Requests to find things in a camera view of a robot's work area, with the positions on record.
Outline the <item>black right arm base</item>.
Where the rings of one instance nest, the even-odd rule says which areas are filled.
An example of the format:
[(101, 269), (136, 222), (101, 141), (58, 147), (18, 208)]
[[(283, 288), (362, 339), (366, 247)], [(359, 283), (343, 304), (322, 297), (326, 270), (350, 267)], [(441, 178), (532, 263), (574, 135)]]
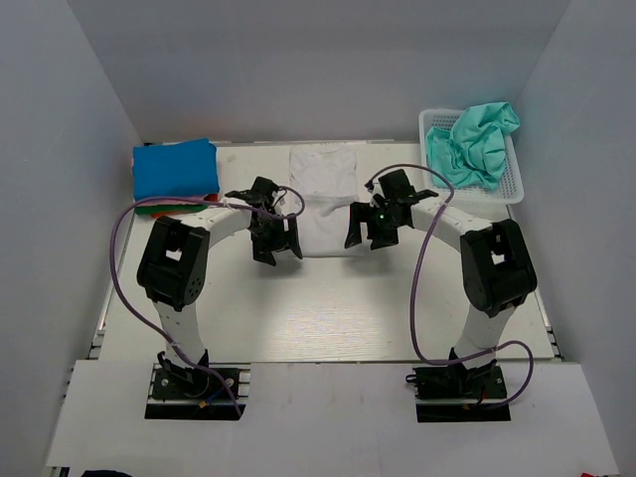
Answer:
[(463, 364), (419, 367), (405, 377), (415, 395), (418, 423), (504, 422), (511, 420), (508, 392), (495, 359), (480, 368)]

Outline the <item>white plastic basket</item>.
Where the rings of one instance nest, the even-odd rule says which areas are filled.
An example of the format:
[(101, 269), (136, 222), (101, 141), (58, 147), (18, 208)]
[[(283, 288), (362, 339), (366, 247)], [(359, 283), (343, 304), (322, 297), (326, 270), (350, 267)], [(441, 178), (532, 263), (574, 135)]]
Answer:
[(508, 102), (423, 110), (418, 131), (426, 185), (452, 187), (456, 202), (520, 203), (524, 189), (512, 141), (519, 127)]

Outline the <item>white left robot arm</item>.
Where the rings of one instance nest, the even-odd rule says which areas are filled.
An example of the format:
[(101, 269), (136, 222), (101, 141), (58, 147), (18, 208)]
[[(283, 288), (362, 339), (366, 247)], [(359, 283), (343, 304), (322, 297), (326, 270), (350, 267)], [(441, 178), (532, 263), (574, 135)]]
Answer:
[(254, 261), (275, 266), (275, 255), (288, 250), (301, 258), (297, 217), (304, 208), (299, 193), (258, 177), (250, 189), (230, 191), (191, 218), (155, 221), (136, 278), (167, 335), (159, 363), (176, 374), (176, 385), (187, 396), (200, 396), (210, 384), (195, 305), (206, 283), (210, 249), (247, 231)]

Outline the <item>teal crumpled t shirt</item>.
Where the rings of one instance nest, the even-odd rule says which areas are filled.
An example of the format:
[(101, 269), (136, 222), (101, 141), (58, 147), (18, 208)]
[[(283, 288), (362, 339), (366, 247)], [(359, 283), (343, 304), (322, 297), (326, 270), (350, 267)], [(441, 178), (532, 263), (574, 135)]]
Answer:
[(505, 138), (519, 127), (510, 103), (491, 102), (465, 109), (449, 129), (429, 128), (425, 154), (427, 167), (436, 172), (433, 184), (497, 190), (506, 170)]

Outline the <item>blue folded t shirt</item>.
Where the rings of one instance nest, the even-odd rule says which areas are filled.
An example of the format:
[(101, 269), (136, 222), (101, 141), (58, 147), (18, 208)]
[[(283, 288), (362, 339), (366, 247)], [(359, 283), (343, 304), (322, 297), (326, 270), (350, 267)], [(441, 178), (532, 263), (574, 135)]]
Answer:
[(217, 147), (207, 138), (136, 146), (132, 152), (133, 197), (205, 197), (220, 191)]

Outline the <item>white t shirt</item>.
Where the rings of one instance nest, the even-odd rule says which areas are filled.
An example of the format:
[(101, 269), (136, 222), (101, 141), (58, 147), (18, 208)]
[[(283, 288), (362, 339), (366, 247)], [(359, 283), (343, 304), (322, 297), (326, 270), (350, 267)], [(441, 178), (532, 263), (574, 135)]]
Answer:
[(297, 145), (290, 150), (288, 170), (289, 185), (305, 202), (297, 218), (303, 255), (351, 255), (344, 244), (350, 205), (359, 200), (356, 152), (337, 144)]

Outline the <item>pink folded t shirt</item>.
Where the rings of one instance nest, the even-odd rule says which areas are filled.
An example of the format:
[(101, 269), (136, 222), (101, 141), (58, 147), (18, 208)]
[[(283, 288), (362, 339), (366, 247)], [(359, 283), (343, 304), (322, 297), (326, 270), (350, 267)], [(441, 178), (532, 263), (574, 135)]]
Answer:
[(205, 196), (179, 197), (179, 196), (156, 196), (148, 199), (149, 205), (195, 205), (206, 199)]

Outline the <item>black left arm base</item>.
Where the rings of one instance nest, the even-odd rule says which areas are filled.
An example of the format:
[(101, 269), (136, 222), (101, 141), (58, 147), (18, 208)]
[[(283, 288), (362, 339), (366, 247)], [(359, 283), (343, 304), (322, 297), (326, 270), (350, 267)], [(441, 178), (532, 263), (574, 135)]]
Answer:
[(220, 365), (222, 378), (182, 369), (157, 356), (145, 405), (146, 420), (237, 421), (247, 405), (249, 365)]

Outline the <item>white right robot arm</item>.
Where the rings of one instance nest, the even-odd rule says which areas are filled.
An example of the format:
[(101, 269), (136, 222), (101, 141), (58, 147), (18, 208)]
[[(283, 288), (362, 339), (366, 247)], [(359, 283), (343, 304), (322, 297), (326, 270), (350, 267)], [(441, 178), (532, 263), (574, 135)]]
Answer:
[(454, 366), (448, 372), (450, 387), (461, 396), (474, 395), (485, 383), (481, 368), (491, 364), (497, 352), (513, 346), (501, 339), (503, 332), (538, 286), (520, 226), (512, 219), (493, 222), (463, 212), (452, 206), (452, 194), (440, 197), (430, 190), (418, 191), (402, 165), (381, 170), (366, 187), (372, 198), (349, 207), (346, 248), (364, 240), (372, 250), (394, 246), (402, 227), (424, 234), (409, 293), (410, 321), (415, 319), (416, 287), (431, 240), (440, 239), (459, 253), (469, 302), (460, 337), (445, 360), (429, 359), (418, 347), (413, 350), (429, 366)]

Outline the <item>green folded t shirt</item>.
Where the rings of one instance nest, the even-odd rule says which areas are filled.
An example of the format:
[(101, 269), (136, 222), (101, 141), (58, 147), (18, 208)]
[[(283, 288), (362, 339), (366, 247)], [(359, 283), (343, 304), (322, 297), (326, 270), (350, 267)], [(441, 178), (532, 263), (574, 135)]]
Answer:
[(135, 208), (134, 213), (137, 216), (158, 218), (163, 216), (194, 214), (203, 211), (205, 208), (206, 206), (201, 204), (141, 205)]

